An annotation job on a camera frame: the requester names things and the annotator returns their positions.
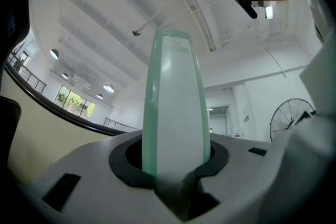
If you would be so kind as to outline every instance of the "beige wall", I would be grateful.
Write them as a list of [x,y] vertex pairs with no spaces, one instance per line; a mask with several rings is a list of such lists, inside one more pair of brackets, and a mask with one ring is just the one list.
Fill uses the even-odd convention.
[[73,149],[109,137],[55,116],[26,95],[6,72],[0,94],[21,106],[22,114],[10,149],[8,167],[24,185],[29,185]]

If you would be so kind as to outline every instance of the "black handrail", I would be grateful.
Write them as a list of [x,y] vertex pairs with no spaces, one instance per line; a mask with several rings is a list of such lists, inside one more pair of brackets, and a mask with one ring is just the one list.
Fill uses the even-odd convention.
[[126,124],[122,124],[122,123],[120,123],[120,122],[113,121],[113,120],[111,120],[111,119],[109,119],[109,118],[105,118],[104,126],[106,126],[106,127],[110,127],[110,126],[116,126],[117,124],[118,124],[118,125],[125,126],[125,127],[128,127],[128,128],[132,128],[132,129],[135,129],[135,130],[140,130],[140,129],[138,129],[138,128],[128,126],[128,125],[126,125]]
[[16,71],[15,69],[9,64],[6,63],[5,71],[7,74],[13,79],[13,81],[35,102],[41,105],[43,108],[51,112],[52,114],[60,117],[63,120],[66,120],[76,126],[82,127],[84,129],[90,130],[92,132],[108,135],[108,136],[116,136],[119,134],[125,133],[124,131],[112,129],[105,127],[103,125],[95,124],[89,122],[83,118],[80,118],[62,108],[58,105],[52,103],[49,99],[41,95],[40,93],[36,92]]
[[7,62],[35,91],[39,93],[43,92],[46,84],[30,72],[15,54],[11,52],[7,58]]

